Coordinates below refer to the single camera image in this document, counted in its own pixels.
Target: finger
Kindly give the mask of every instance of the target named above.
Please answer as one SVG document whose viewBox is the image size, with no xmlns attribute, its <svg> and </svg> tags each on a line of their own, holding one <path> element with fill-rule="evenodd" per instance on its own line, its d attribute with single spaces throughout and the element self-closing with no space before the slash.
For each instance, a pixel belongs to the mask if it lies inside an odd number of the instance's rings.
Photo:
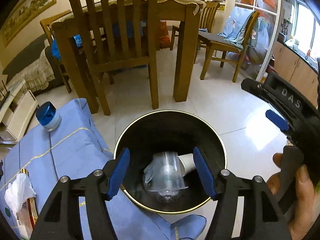
<svg viewBox="0 0 320 240">
<path fill-rule="evenodd" d="M 306 165 L 302 165 L 297 171 L 296 193 L 295 216 L 293 221 L 289 223 L 289 230 L 293 240 L 301 240 L 311 226 L 315 201 L 315 190 Z"/>
<path fill-rule="evenodd" d="M 272 157 L 273 162 L 275 163 L 275 165 L 278 166 L 278 168 L 281 168 L 282 157 L 283 157 L 283 154 L 282 154 L 282 153 L 276 153 L 276 154 L 273 155 L 273 157 Z"/>
<path fill-rule="evenodd" d="M 267 186 L 269 187 L 269 189 L 271 190 L 271 192 L 273 193 L 273 195 L 275 195 L 280 188 L 280 172 L 273 174 L 268 181 L 266 182 Z"/>
</svg>

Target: painting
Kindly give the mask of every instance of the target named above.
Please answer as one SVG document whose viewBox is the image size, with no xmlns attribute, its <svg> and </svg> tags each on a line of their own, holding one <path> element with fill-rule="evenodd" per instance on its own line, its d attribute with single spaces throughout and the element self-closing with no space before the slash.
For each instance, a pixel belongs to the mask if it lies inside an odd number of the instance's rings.
<svg viewBox="0 0 320 240">
<path fill-rule="evenodd" d="M 57 0 L 19 0 L 1 28 L 4 46 L 30 21 L 56 2 Z"/>
</svg>

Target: trash can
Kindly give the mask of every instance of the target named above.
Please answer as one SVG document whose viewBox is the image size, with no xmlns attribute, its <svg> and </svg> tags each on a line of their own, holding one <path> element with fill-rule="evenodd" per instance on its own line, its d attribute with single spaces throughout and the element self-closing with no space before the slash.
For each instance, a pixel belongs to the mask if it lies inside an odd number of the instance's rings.
<svg viewBox="0 0 320 240">
<path fill-rule="evenodd" d="M 138 206 L 165 214 L 182 214 L 195 210 L 210 200 L 205 193 L 197 171 L 184 177 L 188 186 L 172 202 L 163 203 L 143 187 L 143 170 L 155 153 L 193 152 L 198 147 L 213 167 L 214 177 L 227 168 L 226 150 L 216 131 L 199 117 L 176 110 L 163 110 L 146 114 L 132 122 L 120 135 L 114 158 L 124 147 L 130 150 L 130 164 L 122 182 L 123 192 Z"/>
</svg>

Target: wooden chair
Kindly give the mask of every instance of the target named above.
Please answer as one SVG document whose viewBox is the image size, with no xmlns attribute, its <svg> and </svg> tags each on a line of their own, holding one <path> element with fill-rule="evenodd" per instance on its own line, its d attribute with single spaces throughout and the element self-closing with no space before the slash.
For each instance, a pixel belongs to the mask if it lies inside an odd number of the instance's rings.
<svg viewBox="0 0 320 240">
<path fill-rule="evenodd" d="M 208 32 L 211 33 L 212 24 L 214 17 L 216 15 L 217 9 L 220 6 L 220 3 L 218 2 L 205 2 L 206 6 L 202 10 L 201 18 L 200 18 L 200 25 L 199 29 L 208 29 Z M 176 32 L 179 31 L 179 27 L 176 25 L 172 26 L 172 34 L 171 34 L 171 46 L 170 50 L 173 50 L 173 44 L 174 44 L 174 38 L 179 37 L 179 35 L 176 35 Z"/>
<path fill-rule="evenodd" d="M 117 0 L 117 5 L 109 5 L 108 0 L 101 0 L 102 11 L 96 12 L 94 0 L 86 0 L 88 13 L 84 13 L 80 0 L 69 0 L 77 21 L 88 67 L 105 115 L 110 115 L 101 75 L 119 68 L 148 65 L 152 108 L 159 107 L 156 68 L 156 37 L 159 19 L 156 15 L 157 0 L 147 0 L 146 19 L 141 13 L 141 1 L 132 0 L 132 6 L 126 8 L 124 0 Z M 134 37 L 128 38 L 126 22 L 133 19 Z M 148 35 L 141 37 L 141 20 L 147 20 Z M 119 24 L 120 37 L 114 37 L 112 25 Z M 106 39 L 102 40 L 100 28 L 105 29 Z M 95 37 L 92 44 L 90 30 Z"/>
<path fill-rule="evenodd" d="M 257 21 L 258 17 L 259 17 L 259 12 L 254 11 L 254 13 L 251 15 L 251 17 L 249 19 L 249 22 L 247 24 L 247 27 L 246 27 L 246 30 L 244 33 L 244 41 L 242 43 L 242 46 L 243 46 L 242 51 L 239 51 L 238 48 L 234 44 L 232 44 L 228 41 L 225 41 L 224 37 L 222 37 L 222 36 L 219 36 L 217 34 L 212 34 L 212 33 L 199 32 L 199 39 L 203 43 L 205 43 L 207 46 L 206 52 L 205 52 L 205 61 L 204 61 L 201 75 L 200 75 L 201 80 L 204 79 L 204 76 L 207 73 L 210 62 L 212 60 L 216 60 L 216 61 L 221 61 L 220 67 L 223 67 L 225 62 L 236 64 L 236 70 L 235 70 L 235 73 L 232 78 L 232 81 L 236 82 L 238 73 L 240 71 L 242 62 L 244 60 L 244 57 L 245 57 L 245 54 L 246 54 L 246 51 L 248 48 L 247 43 L 250 38 L 252 28 L 253 28 L 255 22 Z M 223 52 L 222 58 L 212 57 L 212 54 L 215 50 Z M 226 59 L 227 51 L 231 51 L 231 52 L 239 54 L 238 61 Z"/>
<path fill-rule="evenodd" d="M 47 39 L 48 39 L 48 42 L 49 42 L 50 46 L 52 46 L 52 42 L 53 42 L 53 34 L 52 34 L 51 29 L 50 29 L 50 24 L 53 21 L 59 19 L 60 17 L 66 15 L 66 14 L 68 14 L 70 12 L 71 12 L 71 10 L 67 10 L 67 11 L 59 13 L 59 14 L 57 14 L 55 16 L 52 16 L 52 17 L 49 17 L 49 18 L 46 18 L 46 19 L 42 19 L 40 21 L 40 25 L 41 25 L 44 33 L 47 35 Z M 67 71 L 66 71 L 66 69 L 65 69 L 65 67 L 64 67 L 64 65 L 62 64 L 61 61 L 58 61 L 57 65 L 58 65 L 58 69 L 59 69 L 60 75 L 62 77 L 63 83 L 66 86 L 68 93 L 71 93 L 71 87 L 70 87 L 69 82 L 68 82 Z"/>
</svg>

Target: cabinet door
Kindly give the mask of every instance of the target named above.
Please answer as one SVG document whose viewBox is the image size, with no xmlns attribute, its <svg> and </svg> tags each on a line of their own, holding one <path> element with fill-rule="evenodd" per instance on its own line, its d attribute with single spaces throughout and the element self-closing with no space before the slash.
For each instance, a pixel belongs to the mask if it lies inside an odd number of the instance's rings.
<svg viewBox="0 0 320 240">
<path fill-rule="evenodd" d="M 289 83 L 316 105 L 318 76 L 303 59 L 299 59 Z"/>
<path fill-rule="evenodd" d="M 294 69 L 296 68 L 298 60 L 299 56 L 283 46 L 279 58 L 275 60 L 275 70 L 280 77 L 286 81 L 289 81 Z"/>
<path fill-rule="evenodd" d="M 277 62 L 277 60 L 279 60 L 283 48 L 284 45 L 281 44 L 279 41 L 276 41 L 275 47 L 272 52 L 272 55 L 275 58 L 275 63 Z"/>
</svg>

